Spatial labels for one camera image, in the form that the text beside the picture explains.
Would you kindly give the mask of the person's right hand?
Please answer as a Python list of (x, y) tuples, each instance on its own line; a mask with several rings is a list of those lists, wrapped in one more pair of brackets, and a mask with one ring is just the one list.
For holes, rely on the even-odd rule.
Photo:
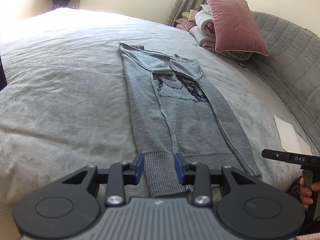
[(302, 207), (306, 210), (312, 203), (313, 199), (311, 198), (312, 192), (309, 188), (305, 186), (305, 179), (304, 177), (300, 178), (300, 200), (302, 202)]

